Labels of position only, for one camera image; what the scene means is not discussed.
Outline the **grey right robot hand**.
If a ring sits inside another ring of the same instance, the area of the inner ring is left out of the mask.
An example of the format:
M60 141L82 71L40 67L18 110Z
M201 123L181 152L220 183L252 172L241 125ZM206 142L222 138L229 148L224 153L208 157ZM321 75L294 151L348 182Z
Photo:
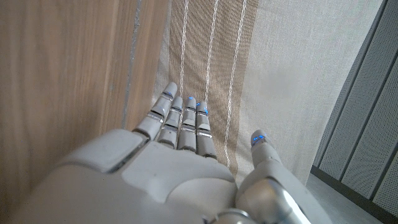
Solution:
M64 157L10 223L330 223L267 134L250 138L237 183L216 158L208 107L169 83L132 130L114 129Z

